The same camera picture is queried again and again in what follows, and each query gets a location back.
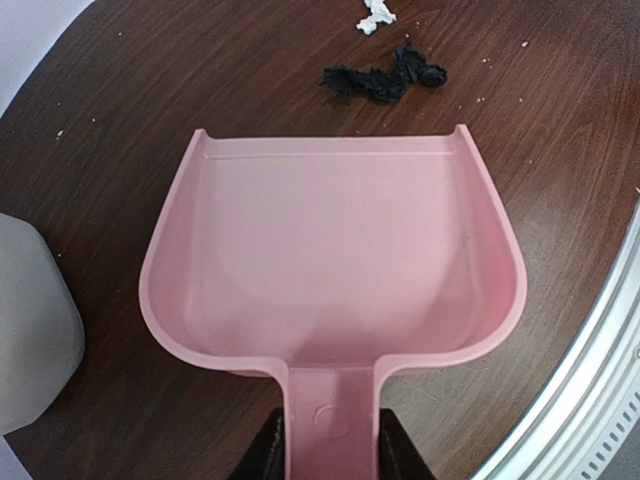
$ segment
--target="pink dustpan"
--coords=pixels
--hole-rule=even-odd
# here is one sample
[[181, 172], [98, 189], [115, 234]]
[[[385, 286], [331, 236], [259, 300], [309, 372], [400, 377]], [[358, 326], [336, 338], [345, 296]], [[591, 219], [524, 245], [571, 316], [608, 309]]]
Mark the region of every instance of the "pink dustpan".
[[292, 480], [377, 478], [393, 373], [459, 364], [516, 325], [526, 273], [466, 127], [449, 136], [194, 135], [140, 279], [178, 358], [282, 386]]

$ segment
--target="dustpan handle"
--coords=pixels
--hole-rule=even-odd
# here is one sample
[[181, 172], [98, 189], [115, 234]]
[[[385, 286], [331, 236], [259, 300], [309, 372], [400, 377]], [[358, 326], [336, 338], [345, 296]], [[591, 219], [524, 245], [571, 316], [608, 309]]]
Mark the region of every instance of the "dustpan handle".
[[377, 403], [373, 369], [291, 369], [285, 388], [287, 479], [377, 479]]

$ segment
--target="black debris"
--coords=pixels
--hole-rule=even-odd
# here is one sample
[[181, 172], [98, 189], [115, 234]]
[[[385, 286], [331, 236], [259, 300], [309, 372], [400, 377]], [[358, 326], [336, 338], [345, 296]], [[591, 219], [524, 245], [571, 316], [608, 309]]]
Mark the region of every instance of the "black debris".
[[413, 83], [437, 88], [447, 82], [447, 71], [438, 65], [427, 65], [426, 57], [411, 48], [410, 43], [396, 48], [394, 56], [396, 68], [391, 73], [379, 69], [364, 73], [345, 66], [331, 67], [325, 68], [322, 84], [339, 95], [365, 93], [379, 102], [396, 103]]

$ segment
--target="dark brown wood surface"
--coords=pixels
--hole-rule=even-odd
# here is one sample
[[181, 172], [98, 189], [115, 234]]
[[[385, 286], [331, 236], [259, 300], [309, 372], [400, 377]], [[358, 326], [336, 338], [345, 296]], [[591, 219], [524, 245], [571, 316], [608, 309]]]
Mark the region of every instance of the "dark brown wood surface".
[[[171, 357], [138, 309], [146, 246], [199, 127], [364, 136], [468, 124], [525, 255], [528, 306], [491, 355], [394, 378], [383, 402], [442, 480], [468, 477], [525, 411], [637, 198], [640, 3], [388, 1], [398, 23], [367, 38], [354, 28], [360, 0], [100, 0], [29, 79], [0, 122], [0, 211], [43, 233], [87, 333], [51, 410], [9, 436], [36, 479], [225, 479], [281, 402], [270, 380]], [[326, 66], [390, 66], [407, 36], [448, 68], [446, 87], [384, 106], [318, 86]]]

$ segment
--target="wood grain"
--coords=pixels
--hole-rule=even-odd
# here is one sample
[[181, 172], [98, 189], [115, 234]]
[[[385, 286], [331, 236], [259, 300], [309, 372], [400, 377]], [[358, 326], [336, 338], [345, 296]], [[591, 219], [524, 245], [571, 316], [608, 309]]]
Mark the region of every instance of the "wood grain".
[[[138, 309], [146, 246], [199, 127], [364, 136], [468, 124], [526, 258], [528, 306], [491, 355], [394, 378], [383, 402], [442, 480], [469, 476], [525, 411], [599, 292], [637, 198], [640, 4], [389, 4], [398, 23], [367, 38], [354, 28], [359, 0], [100, 0], [22, 88], [0, 123], [0, 211], [33, 223], [60, 256], [87, 331], [83, 365], [53, 408], [9, 436], [35, 478], [226, 479], [281, 402], [270, 380], [171, 357]], [[390, 66], [407, 34], [448, 68], [446, 87], [384, 106], [318, 86], [325, 66]]]

